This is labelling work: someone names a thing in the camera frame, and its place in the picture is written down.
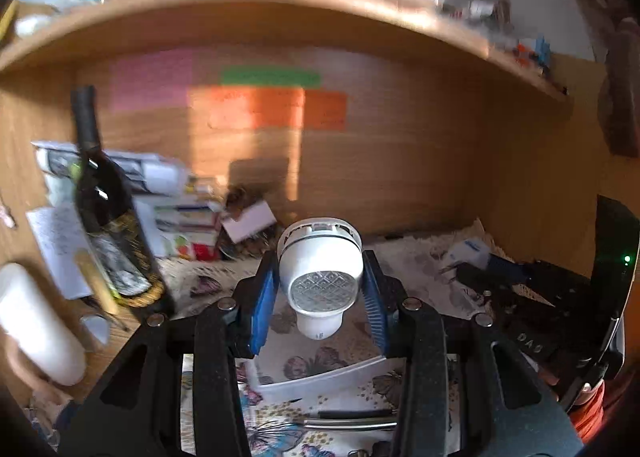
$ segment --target bottle neck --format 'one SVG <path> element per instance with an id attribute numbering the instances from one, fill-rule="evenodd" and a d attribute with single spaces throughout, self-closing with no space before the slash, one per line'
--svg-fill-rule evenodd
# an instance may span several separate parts
<path id="1" fill-rule="evenodd" d="M 89 85 L 78 88 L 71 95 L 71 109 L 76 120 L 78 148 L 81 154 L 88 154 L 102 149 L 100 133 L 95 119 L 95 89 Z"/>

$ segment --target bottle label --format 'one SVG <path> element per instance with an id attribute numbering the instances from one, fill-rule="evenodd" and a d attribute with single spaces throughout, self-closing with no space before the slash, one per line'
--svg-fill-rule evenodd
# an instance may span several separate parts
<path id="1" fill-rule="evenodd" d="M 126 212 L 103 230 L 90 233 L 89 240 L 119 300 L 129 307 L 151 305 L 164 293 L 164 283 L 152 267 L 135 215 Z"/>

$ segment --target orange sticky note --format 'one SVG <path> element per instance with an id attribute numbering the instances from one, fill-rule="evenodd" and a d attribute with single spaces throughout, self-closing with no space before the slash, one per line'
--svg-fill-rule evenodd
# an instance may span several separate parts
<path id="1" fill-rule="evenodd" d="M 347 96 L 316 88 L 225 85 L 192 90 L 191 106 L 210 112 L 211 128 L 343 130 Z"/>

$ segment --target green sticky note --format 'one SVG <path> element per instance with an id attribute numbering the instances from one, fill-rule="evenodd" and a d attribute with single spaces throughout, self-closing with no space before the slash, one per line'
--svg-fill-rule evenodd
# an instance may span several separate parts
<path id="1" fill-rule="evenodd" d="M 321 78 L 317 72 L 304 69 L 233 66 L 223 69 L 220 85 L 318 88 Z"/>

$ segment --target wooden shelf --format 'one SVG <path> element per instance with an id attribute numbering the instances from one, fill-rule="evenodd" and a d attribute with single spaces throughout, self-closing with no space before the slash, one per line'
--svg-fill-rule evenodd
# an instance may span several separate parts
<path id="1" fill-rule="evenodd" d="M 384 0 L 108 0 L 7 46 L 0 72 L 214 42 L 324 46 L 419 61 L 564 100 L 473 30 Z"/>

